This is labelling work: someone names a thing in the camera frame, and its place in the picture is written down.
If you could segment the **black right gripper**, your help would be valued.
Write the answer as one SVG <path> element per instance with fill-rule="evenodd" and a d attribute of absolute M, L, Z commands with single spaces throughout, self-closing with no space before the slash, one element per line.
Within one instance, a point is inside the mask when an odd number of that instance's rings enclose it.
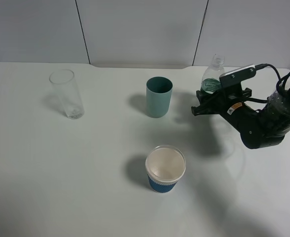
<path fill-rule="evenodd" d="M 220 114 L 240 134 L 243 144 L 249 149 L 259 149 L 280 144 L 285 135 L 277 134 L 268 128 L 268 116 L 263 110 L 254 110 L 246 102 L 267 103 L 266 100 L 252 98 L 250 88 L 242 89 L 240 84 L 223 88 L 209 94 L 196 91 L 196 97 L 203 101 L 191 107 L 194 116 Z"/>

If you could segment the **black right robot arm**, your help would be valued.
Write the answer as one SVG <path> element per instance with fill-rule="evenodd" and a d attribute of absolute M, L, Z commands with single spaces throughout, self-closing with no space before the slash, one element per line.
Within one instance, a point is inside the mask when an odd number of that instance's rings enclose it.
<path fill-rule="evenodd" d="M 249 149 L 280 144 L 290 131 L 290 72 L 278 76 L 276 90 L 265 100 L 252 97 L 252 90 L 241 83 L 253 78 L 268 64 L 248 65 L 222 74 L 221 88 L 213 94 L 196 92 L 199 106 L 192 107 L 194 116 L 220 115 L 240 134 Z"/>

